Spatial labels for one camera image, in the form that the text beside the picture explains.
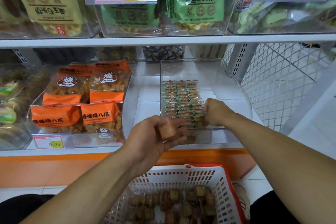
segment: hand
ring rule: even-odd
[[[229,117],[235,114],[224,102],[208,98],[204,104],[205,121],[216,127],[226,126]]]
[[[179,126],[185,122],[184,118],[173,119],[174,124]],[[130,169],[131,179],[134,179],[149,171],[159,160],[163,152],[173,148],[187,140],[183,133],[187,128],[177,128],[176,135],[168,138],[165,143],[161,140],[158,126],[167,121],[158,115],[149,117],[136,124],[129,134],[124,147],[125,154],[132,158]]]

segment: forearm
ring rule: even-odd
[[[21,224],[99,223],[131,181],[123,147],[83,174]]]
[[[335,160],[239,114],[226,120],[225,126],[258,163],[299,222],[334,223]]]

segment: shopping basket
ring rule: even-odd
[[[162,190],[185,190],[195,185],[211,188],[215,195],[218,224],[245,224],[239,199],[233,190],[228,172],[219,164],[186,164],[182,166],[154,166],[135,178],[111,208],[104,224],[128,223],[127,208],[132,194],[154,193]]]

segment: metal grid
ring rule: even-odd
[[[279,131],[332,60],[311,45],[259,44],[241,86],[265,126]]]
[[[228,44],[228,46],[226,48],[226,51],[225,51],[225,54],[224,54],[224,57],[223,57],[223,60],[224,60],[226,65],[229,64],[229,60],[231,58],[231,54],[233,52],[234,46],[235,46],[234,44]]]

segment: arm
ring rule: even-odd
[[[336,161],[208,99],[206,120],[239,139],[300,223],[334,223]]]
[[[176,126],[184,119],[175,119]],[[155,115],[132,129],[126,144],[42,205],[21,224],[99,223],[132,179],[151,169],[161,154],[185,141],[185,128],[163,143],[157,125],[166,121]]]

